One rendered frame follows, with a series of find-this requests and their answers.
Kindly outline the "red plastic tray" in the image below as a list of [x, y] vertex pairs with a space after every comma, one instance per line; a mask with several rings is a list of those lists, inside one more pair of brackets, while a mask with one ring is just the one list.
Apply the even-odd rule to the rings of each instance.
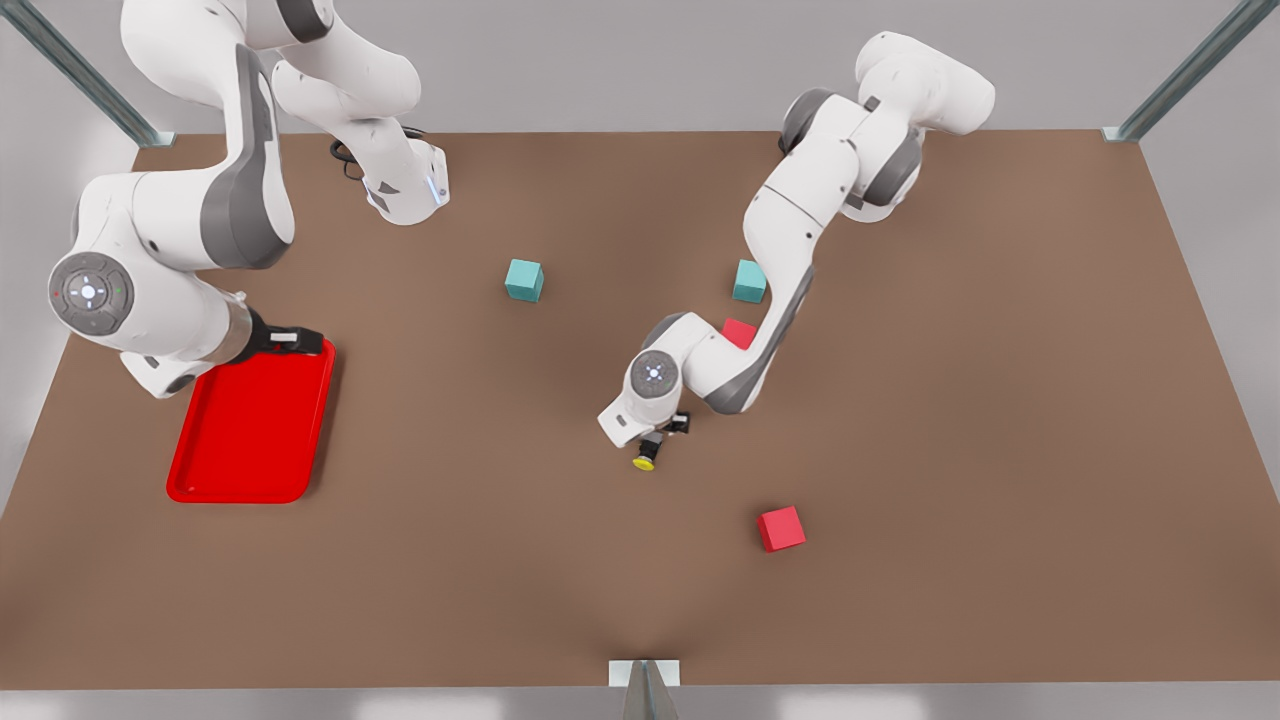
[[166, 479], [180, 503], [291, 503], [308, 488], [335, 364], [261, 354], [195, 383]]

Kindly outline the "silver frame post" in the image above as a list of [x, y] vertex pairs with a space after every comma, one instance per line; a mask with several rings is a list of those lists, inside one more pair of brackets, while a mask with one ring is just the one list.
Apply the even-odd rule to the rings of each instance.
[[608, 673], [609, 687], [626, 687], [622, 720], [680, 720], [669, 694], [681, 684], [678, 660], [611, 660]]
[[1212, 69], [1279, 8], [1280, 0], [1239, 0], [1123, 123], [1101, 129], [1103, 140], [1108, 143], [1140, 142]]
[[0, 17], [138, 147], [164, 149], [175, 142], [174, 132], [152, 127], [29, 0], [0, 0]]

